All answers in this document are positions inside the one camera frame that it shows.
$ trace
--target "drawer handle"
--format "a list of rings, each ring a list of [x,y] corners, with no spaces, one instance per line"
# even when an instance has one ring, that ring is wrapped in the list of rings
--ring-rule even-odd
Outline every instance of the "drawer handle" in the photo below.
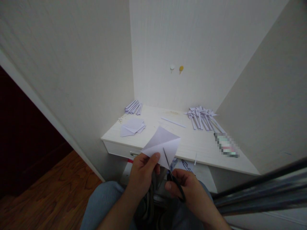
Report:
[[[133,157],[137,157],[138,155],[140,155],[140,153],[130,151],[130,155]]]

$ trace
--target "blue jeans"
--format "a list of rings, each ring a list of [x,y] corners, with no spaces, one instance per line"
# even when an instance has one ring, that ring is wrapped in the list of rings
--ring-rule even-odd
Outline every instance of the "blue jeans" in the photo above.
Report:
[[[202,182],[200,183],[212,200],[206,186]],[[115,181],[100,184],[89,199],[80,229],[95,230],[123,192],[124,188]],[[178,199],[172,199],[171,207],[167,212],[167,215],[173,218],[173,229],[204,229],[200,220]],[[137,229],[134,220],[132,220],[129,229]]]

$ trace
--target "black scissor handle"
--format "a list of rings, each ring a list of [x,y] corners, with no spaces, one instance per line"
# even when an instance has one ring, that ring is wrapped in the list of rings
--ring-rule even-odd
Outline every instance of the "black scissor handle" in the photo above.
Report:
[[[172,181],[172,182],[174,182],[177,185],[177,187],[179,188],[179,191],[180,191],[180,193],[182,195],[182,198],[178,197],[178,199],[182,203],[185,203],[185,201],[186,201],[185,193],[183,192],[183,189],[182,189],[181,185],[179,184],[179,181],[176,179],[176,177],[174,177],[174,176],[172,177],[171,174],[169,173],[169,174],[167,174],[166,178],[167,178],[168,181]]]

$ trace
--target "hand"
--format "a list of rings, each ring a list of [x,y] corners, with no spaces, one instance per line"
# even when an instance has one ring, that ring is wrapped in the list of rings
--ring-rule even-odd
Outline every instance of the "hand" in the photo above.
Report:
[[[133,160],[126,191],[131,192],[138,200],[141,200],[148,192],[153,170],[156,174],[160,174],[159,159],[160,153],[155,153],[151,158],[141,153]]]
[[[188,209],[193,212],[200,221],[207,222],[208,217],[206,216],[206,212],[211,212],[212,209],[217,211],[217,209],[196,176],[183,169],[174,169],[173,175],[177,178],[178,182],[181,184],[183,192],[185,193]],[[181,193],[174,182],[168,181],[165,184],[165,189],[169,191],[172,196],[182,198]]]

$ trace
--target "desk drawer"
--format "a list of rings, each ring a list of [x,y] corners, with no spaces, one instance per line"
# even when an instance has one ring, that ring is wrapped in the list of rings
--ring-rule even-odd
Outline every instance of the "desk drawer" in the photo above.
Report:
[[[141,150],[137,148],[115,144],[108,141],[103,141],[103,143],[105,144],[108,153],[118,155],[121,157],[134,159],[137,155],[141,153]]]

